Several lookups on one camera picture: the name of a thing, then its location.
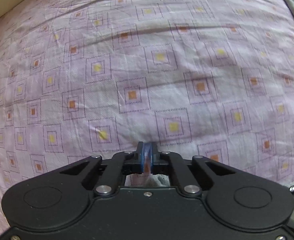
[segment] circular cover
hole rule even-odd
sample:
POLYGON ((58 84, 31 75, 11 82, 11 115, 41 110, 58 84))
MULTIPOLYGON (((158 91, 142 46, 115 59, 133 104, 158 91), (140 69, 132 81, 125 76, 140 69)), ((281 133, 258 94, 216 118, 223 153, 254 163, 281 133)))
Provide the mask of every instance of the circular cover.
POLYGON ((250 231, 275 227, 285 222, 294 209, 294 198, 287 188, 239 173, 215 180, 206 202, 221 220, 250 231))
POLYGON ((47 230, 80 216, 89 203, 87 190, 80 183, 64 181, 57 177, 50 181, 27 180, 15 185, 14 190, 8 189, 2 198, 2 209, 10 225, 47 230))

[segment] silver screw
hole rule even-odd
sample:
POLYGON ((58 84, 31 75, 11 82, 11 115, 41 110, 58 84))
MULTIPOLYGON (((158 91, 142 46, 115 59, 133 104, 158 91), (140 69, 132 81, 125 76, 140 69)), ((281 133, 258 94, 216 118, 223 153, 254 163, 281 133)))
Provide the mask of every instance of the silver screw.
POLYGON ((96 191, 101 194, 107 194, 111 191, 111 187, 109 187, 107 185, 100 185, 100 186, 96 187, 96 191))
POLYGON ((151 193, 151 192, 145 192, 144 195, 145 195, 146 197, 151 197, 151 196, 152 196, 152 193, 151 193))
POLYGON ((286 240, 285 236, 278 236, 275 238, 275 240, 286 240))
POLYGON ((188 186, 184 187, 184 190, 188 193, 195 194, 200 191, 200 188, 196 185, 188 185, 188 186))

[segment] mattress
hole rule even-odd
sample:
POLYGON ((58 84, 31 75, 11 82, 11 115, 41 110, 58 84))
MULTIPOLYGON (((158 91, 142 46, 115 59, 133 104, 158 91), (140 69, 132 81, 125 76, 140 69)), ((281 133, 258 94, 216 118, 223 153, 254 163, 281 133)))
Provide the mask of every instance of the mattress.
POLYGON ((138 141, 294 183, 284 1, 24 0, 0 18, 0 233, 9 187, 138 141))

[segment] bed sheet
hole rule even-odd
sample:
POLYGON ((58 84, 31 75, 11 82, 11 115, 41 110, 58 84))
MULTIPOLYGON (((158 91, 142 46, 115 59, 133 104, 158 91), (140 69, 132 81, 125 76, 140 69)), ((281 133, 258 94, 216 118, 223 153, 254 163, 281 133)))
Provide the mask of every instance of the bed sheet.
POLYGON ((140 140, 294 183, 284 1, 25 0, 0 18, 0 233, 12 185, 140 140))

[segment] screw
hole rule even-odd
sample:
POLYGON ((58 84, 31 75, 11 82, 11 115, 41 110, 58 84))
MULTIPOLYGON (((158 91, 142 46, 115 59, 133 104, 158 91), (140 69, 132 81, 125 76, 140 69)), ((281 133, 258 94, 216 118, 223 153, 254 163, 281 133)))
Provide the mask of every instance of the screw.
POLYGON ((101 194, 107 194, 111 191, 111 187, 109 187, 107 185, 100 185, 100 186, 96 187, 96 191, 101 194))
POLYGON ((184 187, 184 190, 188 193, 195 194, 200 191, 200 188, 196 185, 188 185, 188 186, 184 187))
POLYGON ((152 196, 152 193, 151 193, 151 192, 145 192, 144 195, 145 195, 146 197, 151 197, 151 196, 152 196))

